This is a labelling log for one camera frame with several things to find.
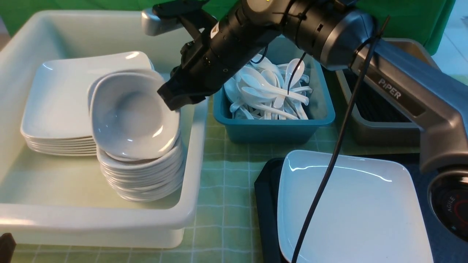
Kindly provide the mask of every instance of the green checkered tablecloth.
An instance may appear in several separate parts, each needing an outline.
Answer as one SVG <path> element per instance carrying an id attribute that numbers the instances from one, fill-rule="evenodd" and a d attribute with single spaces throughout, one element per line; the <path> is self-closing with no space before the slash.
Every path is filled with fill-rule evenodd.
<path id="1" fill-rule="evenodd" d="M 468 77 L 456 78 L 468 83 Z M 339 124 L 345 104 L 338 91 L 330 89 L 330 93 Z M 185 229 L 179 247 L 140 249 L 19 244 L 13 263 L 260 263 L 254 182 L 265 162 L 284 157 L 293 149 L 330 153 L 336 138 L 337 128 L 331 125 L 320 128 L 304 145 L 236 145 L 229 141 L 224 127 L 214 120 L 210 103 L 197 215 L 192 226 Z M 415 151 L 416 148 L 360 147 L 348 134 L 342 154 Z"/>

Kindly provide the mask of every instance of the black cable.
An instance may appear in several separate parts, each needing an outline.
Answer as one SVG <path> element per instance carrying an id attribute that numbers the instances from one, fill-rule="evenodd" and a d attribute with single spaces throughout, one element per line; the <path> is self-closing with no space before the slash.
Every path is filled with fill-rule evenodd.
<path id="1" fill-rule="evenodd" d="M 304 54 L 302 54 L 302 57 L 300 57 L 299 59 L 299 62 L 297 63 L 297 65 L 294 67 L 294 70 L 292 71 L 292 74 L 291 74 L 291 77 L 289 78 L 289 83 L 288 83 L 288 95 L 289 95 L 289 88 L 291 87 L 291 82 L 293 81 L 293 76 L 294 74 L 296 73 L 297 69 L 299 68 L 299 65 L 300 63 L 304 60 L 304 58 L 306 57 L 307 53 L 304 52 Z"/>
<path id="2" fill-rule="evenodd" d="M 315 209 L 317 208 L 317 205 L 319 203 L 320 197 L 322 196 L 323 191 L 325 190 L 325 186 L 327 185 L 328 180 L 330 179 L 331 172 L 333 171 L 333 168 L 335 167 L 336 160 L 338 158 L 341 144 L 343 142 L 344 138 L 344 132 L 346 130 L 346 125 L 348 123 L 348 120 L 351 116 L 352 109 L 354 107 L 354 104 L 356 102 L 356 98 L 358 95 L 358 92 L 360 90 L 360 87 L 362 86 L 361 83 L 364 80 L 364 77 L 367 73 L 367 69 L 369 67 L 369 64 L 371 62 L 372 56 L 375 51 L 375 47 L 377 46 L 378 40 L 381 38 L 383 31 L 385 27 L 387 26 L 388 21 L 390 20 L 390 16 L 387 16 L 387 19 L 383 23 L 381 29 L 379 32 L 371 38 L 371 45 L 369 47 L 369 52 L 367 53 L 367 56 L 364 60 L 364 64 L 362 66 L 361 72 L 359 73 L 358 79 L 356 81 L 356 84 L 354 86 L 354 91 L 351 95 L 351 99 L 348 104 L 348 108 L 346 109 L 346 113 L 344 115 L 344 120 L 341 125 L 341 130 L 338 135 L 338 140 L 336 142 L 335 149 L 333 150 L 333 154 L 331 155 L 330 163 L 328 164 L 327 170 L 325 172 L 325 175 L 323 176 L 322 182 L 320 183 L 320 186 L 317 190 L 317 193 L 315 194 L 314 200 L 312 201 L 312 204 L 310 205 L 309 212 L 307 213 L 306 219 L 304 220 L 304 225 L 302 226 L 302 229 L 299 234 L 299 238 L 296 243 L 296 247 L 294 249 L 294 254 L 292 255 L 292 260 L 291 263 L 297 263 L 297 259 L 299 257 L 299 252 L 300 252 L 300 247 L 302 246 L 302 243 L 304 241 L 304 237 L 306 236 L 307 229 L 309 227 L 310 221 L 312 220 L 312 216 L 314 215 Z"/>
<path id="3" fill-rule="evenodd" d="M 265 56 L 266 56 L 266 52 L 267 52 L 267 51 L 268 51 L 268 45 L 266 45 L 265 49 L 263 50 L 262 57 L 260 58 L 259 61 L 253 62 L 253 61 L 251 60 L 250 62 L 253 63 L 253 64 L 258 64 L 258 63 L 262 62 L 262 60 L 263 60 L 263 59 L 265 58 Z"/>

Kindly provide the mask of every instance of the stack of white bowls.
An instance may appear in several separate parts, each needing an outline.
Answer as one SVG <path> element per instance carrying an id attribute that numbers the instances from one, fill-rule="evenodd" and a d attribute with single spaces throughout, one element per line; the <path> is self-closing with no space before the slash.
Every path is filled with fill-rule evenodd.
<path id="1" fill-rule="evenodd" d="M 183 182 L 180 112 L 171 111 L 157 94 L 162 84 L 153 70 L 129 70 L 108 74 L 89 89 L 101 171 L 127 201 L 163 198 Z"/>
<path id="2" fill-rule="evenodd" d="M 36 71 L 21 123 L 28 147 L 52 155 L 96 155 L 87 89 L 96 78 L 129 68 L 153 66 L 139 51 L 43 63 Z"/>

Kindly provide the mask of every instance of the white square plate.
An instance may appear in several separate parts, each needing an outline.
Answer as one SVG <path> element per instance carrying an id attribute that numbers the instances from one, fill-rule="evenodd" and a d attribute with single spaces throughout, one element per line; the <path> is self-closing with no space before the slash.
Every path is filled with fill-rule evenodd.
<path id="1" fill-rule="evenodd" d="M 34 77 L 21 133 L 40 139 L 91 136 L 87 93 L 94 80 L 114 71 L 151 68 L 139 51 L 45 62 Z"/>
<path id="2" fill-rule="evenodd" d="M 331 154 L 292 151 L 278 193 L 278 240 L 291 261 Z M 409 172 L 396 162 L 339 156 L 298 263 L 432 263 Z"/>

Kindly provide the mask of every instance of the gray tray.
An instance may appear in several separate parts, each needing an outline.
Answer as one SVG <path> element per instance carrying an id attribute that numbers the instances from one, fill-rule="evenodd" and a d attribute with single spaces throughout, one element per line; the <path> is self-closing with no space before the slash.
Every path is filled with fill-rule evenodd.
<path id="1" fill-rule="evenodd" d="M 386 38 L 385 40 L 439 69 L 420 43 L 405 38 Z M 346 102 L 349 102 L 351 89 L 345 73 L 337 71 L 336 76 Z M 367 85 L 362 87 L 356 106 L 352 111 L 351 130 L 354 139 L 360 145 L 419 146 L 419 129 L 416 125 L 401 115 Z"/>

